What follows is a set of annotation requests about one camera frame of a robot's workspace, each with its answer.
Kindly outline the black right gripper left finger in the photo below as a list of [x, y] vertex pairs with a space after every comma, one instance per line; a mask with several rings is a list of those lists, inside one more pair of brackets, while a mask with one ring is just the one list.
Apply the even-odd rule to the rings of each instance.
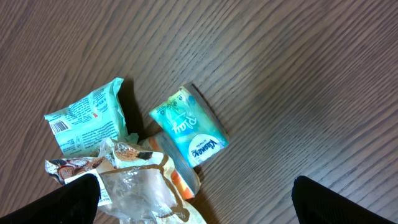
[[1, 217], [1, 223], [92, 224], [100, 185], [93, 174], [85, 174], [42, 198]]

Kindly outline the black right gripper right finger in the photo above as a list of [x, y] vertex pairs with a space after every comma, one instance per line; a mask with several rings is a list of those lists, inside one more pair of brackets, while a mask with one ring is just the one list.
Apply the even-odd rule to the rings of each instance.
[[300, 224], [394, 224], [303, 175], [294, 180], [292, 201]]

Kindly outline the clear bagged bread snack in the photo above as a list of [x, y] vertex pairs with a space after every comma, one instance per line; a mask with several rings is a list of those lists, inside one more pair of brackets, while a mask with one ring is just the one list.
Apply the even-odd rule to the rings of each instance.
[[204, 223], [172, 182], [173, 160], [141, 145], [106, 138], [96, 157], [46, 160], [45, 171], [62, 185], [93, 174], [99, 209], [121, 223]]

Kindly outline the teal wet wipes pack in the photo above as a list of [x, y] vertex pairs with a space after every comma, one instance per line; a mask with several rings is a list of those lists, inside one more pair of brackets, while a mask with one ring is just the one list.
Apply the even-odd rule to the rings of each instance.
[[44, 116], [65, 157], [96, 157], [105, 138], [137, 142], [138, 134], [127, 131], [118, 98], [123, 82], [123, 78], [115, 78], [66, 108]]

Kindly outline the orange tissue pack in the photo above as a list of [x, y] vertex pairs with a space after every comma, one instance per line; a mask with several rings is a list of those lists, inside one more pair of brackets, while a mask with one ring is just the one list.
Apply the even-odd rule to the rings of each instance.
[[175, 164], [175, 171], [172, 172], [171, 179], [182, 198], [188, 200], [196, 196], [201, 186], [199, 176], [165, 132], [162, 131], [148, 137], [142, 140], [139, 145], [150, 151], [167, 154]]

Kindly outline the teal tissue pack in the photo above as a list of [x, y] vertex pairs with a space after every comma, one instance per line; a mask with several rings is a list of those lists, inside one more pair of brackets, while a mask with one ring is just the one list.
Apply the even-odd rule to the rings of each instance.
[[190, 167], [204, 163], [229, 144], [228, 134], [191, 83], [149, 112], [169, 135]]

